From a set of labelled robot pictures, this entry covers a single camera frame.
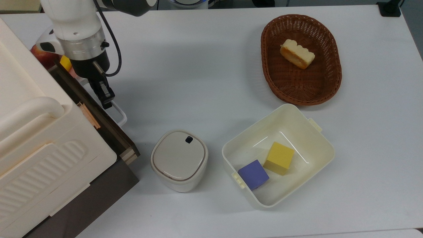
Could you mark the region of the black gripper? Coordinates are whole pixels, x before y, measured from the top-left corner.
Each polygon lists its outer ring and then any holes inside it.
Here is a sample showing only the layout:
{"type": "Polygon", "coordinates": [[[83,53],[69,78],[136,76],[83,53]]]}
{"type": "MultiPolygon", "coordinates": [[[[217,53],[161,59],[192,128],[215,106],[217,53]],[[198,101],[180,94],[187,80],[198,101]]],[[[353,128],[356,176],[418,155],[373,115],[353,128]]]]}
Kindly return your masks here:
{"type": "Polygon", "coordinates": [[[115,98],[115,93],[110,88],[106,77],[96,77],[100,75],[98,69],[94,66],[94,62],[106,72],[110,68],[110,61],[107,51],[104,50],[100,55],[86,60],[70,59],[75,73],[82,77],[88,78],[91,89],[94,91],[97,98],[100,100],[104,109],[112,107],[112,101],[115,98]]]}

